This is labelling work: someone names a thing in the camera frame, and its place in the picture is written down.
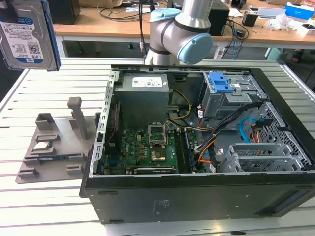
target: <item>wooden desk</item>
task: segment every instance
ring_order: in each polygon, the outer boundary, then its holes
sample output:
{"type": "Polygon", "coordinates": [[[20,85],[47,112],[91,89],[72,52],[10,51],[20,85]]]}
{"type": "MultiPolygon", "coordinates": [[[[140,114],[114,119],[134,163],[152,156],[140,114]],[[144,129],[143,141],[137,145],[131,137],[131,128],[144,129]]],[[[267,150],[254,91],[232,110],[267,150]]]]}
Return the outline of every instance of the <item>wooden desk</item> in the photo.
{"type": "Polygon", "coordinates": [[[58,27],[60,26],[60,24],[53,24],[54,27],[54,31],[56,32],[56,30],[58,29],[58,27]]]}
{"type": "MultiPolygon", "coordinates": [[[[284,8],[284,6],[271,5],[266,2],[261,2],[258,0],[249,0],[247,1],[246,7],[243,7],[243,10],[247,10],[248,6],[252,5],[253,7],[268,7],[268,8],[284,8]]],[[[233,20],[239,24],[242,24],[242,18],[233,18],[233,20]]],[[[268,27],[265,26],[268,20],[257,18],[254,27],[246,27],[250,35],[244,42],[244,46],[256,46],[258,44],[261,47],[280,47],[280,48],[296,48],[300,45],[311,46],[309,49],[315,48],[315,37],[307,35],[305,37],[300,36],[295,30],[289,29],[271,31],[268,27]]]]}
{"type": "MultiPolygon", "coordinates": [[[[284,8],[284,6],[270,5],[266,2],[258,0],[248,0],[247,6],[254,7],[272,7],[284,8]]],[[[112,14],[112,17],[130,16],[134,13],[121,12],[118,15],[112,14]]],[[[143,33],[145,38],[150,37],[150,18],[149,14],[145,14],[143,19],[143,33]]],[[[233,18],[239,24],[242,18],[233,18]]],[[[279,48],[301,48],[314,49],[315,36],[302,37],[295,31],[285,30],[271,31],[266,26],[265,19],[257,19],[254,27],[247,27],[250,35],[244,41],[245,47],[279,47],[279,48]]],[[[61,57],[67,55],[64,47],[64,41],[95,41],[95,42],[139,42],[140,29],[139,22],[116,22],[100,16],[97,8],[81,8],[80,16],[74,25],[60,25],[56,30],[58,48],[61,57]]],[[[232,40],[232,30],[226,27],[223,36],[214,36],[214,45],[218,46],[215,58],[220,59],[220,51],[232,40]]]]}

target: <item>light blue robot joint cap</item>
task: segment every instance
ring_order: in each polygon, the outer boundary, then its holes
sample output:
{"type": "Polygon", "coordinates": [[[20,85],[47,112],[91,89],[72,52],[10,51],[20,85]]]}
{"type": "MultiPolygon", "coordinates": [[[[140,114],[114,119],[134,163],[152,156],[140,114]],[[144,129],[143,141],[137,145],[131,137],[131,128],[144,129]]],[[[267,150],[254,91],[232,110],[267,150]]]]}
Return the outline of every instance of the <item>light blue robot joint cap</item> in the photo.
{"type": "Polygon", "coordinates": [[[212,37],[208,33],[196,35],[181,47],[177,59],[185,64],[196,64],[206,58],[212,44],[212,37]]]}
{"type": "Polygon", "coordinates": [[[176,8],[158,8],[151,12],[150,22],[172,19],[175,18],[175,16],[177,16],[179,13],[181,13],[181,10],[176,8]]]}

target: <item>green motherboard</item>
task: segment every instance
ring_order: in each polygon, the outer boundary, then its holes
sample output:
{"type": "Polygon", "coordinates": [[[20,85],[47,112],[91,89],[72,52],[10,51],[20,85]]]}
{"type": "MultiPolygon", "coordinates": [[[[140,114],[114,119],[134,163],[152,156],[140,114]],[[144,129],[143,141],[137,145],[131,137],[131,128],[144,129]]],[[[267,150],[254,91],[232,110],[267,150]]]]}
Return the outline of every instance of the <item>green motherboard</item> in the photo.
{"type": "Polygon", "coordinates": [[[104,170],[106,175],[134,174],[139,168],[164,169],[170,168],[175,174],[181,173],[182,153],[180,149],[189,149],[190,153],[194,146],[198,145],[198,139],[194,131],[168,130],[163,136],[161,132],[151,132],[149,139],[148,130],[124,130],[122,134],[121,151],[118,156],[108,155],[105,157],[104,170]],[[179,144],[176,135],[187,135],[188,139],[179,144]],[[160,140],[166,137],[166,145],[151,145],[149,140],[160,140]]]}

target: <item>blue box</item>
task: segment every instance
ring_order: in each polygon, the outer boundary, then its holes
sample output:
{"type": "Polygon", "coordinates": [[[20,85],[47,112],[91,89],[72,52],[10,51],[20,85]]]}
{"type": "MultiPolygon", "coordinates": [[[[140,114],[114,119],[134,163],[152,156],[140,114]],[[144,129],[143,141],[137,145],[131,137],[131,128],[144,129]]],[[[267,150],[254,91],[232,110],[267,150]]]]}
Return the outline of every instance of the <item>blue box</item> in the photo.
{"type": "Polygon", "coordinates": [[[293,4],[288,2],[285,8],[286,8],[285,13],[287,16],[294,16],[306,20],[311,18],[314,14],[314,7],[310,6],[302,6],[300,4],[293,4]]]}

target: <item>plastic bag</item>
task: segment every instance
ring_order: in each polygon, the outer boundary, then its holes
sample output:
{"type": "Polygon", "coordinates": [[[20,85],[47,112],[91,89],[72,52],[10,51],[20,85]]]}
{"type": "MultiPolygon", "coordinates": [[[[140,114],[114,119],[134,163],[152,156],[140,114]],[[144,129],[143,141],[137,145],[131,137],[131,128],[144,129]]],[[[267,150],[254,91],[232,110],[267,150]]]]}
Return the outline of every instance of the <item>plastic bag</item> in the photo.
{"type": "Polygon", "coordinates": [[[275,19],[269,19],[266,22],[266,26],[268,26],[270,30],[289,31],[289,28],[287,26],[289,25],[290,21],[292,21],[292,19],[287,17],[286,14],[282,13],[282,14],[276,16],[275,19]]]}

